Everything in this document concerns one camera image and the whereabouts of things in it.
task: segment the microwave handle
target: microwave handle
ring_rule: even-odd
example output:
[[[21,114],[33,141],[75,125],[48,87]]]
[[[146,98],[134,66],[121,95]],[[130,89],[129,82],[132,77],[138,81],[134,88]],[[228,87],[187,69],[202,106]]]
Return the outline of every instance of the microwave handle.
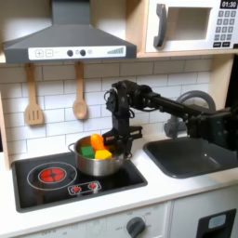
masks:
[[[161,47],[165,40],[165,34],[166,34],[166,28],[167,28],[167,12],[166,12],[165,4],[157,4],[156,13],[158,17],[160,18],[160,25],[159,25],[158,36],[155,36],[153,38],[153,46],[157,48],[157,47]]]

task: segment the wooden utensil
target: wooden utensil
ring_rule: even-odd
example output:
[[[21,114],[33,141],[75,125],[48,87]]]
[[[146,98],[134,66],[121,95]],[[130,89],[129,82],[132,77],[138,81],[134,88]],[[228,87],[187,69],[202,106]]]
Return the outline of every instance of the wooden utensil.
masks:
[[[41,108],[36,102],[35,84],[34,84],[34,65],[29,63],[25,65],[25,71],[28,83],[29,105],[25,110],[25,122],[28,125],[39,125],[44,121]]]
[[[87,116],[86,102],[84,101],[84,64],[75,63],[76,81],[77,81],[77,100],[73,104],[74,115],[82,120]]]

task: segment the cabinet door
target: cabinet door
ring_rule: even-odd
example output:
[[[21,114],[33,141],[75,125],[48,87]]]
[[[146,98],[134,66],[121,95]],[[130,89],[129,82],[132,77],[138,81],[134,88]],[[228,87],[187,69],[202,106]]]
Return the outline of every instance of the cabinet door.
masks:
[[[168,237],[195,238],[200,218],[209,217],[232,209],[238,209],[238,186],[178,199],[173,205],[170,236]],[[236,214],[231,238],[237,237],[238,215]]]

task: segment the burner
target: burner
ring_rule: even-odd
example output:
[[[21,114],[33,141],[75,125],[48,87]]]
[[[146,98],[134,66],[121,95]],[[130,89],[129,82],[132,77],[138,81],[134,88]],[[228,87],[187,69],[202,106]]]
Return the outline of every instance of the burner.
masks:
[[[33,168],[28,183],[37,190],[54,191],[72,184],[77,178],[77,170],[63,162],[51,162]]]
[[[57,183],[65,179],[67,173],[64,169],[60,167],[50,167],[44,169],[39,174],[39,180],[44,183]]]

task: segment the microwave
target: microwave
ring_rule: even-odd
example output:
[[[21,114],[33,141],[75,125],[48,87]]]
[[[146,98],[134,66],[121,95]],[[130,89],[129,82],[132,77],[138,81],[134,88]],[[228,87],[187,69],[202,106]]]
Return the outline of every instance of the microwave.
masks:
[[[146,52],[238,48],[237,0],[150,0]]]

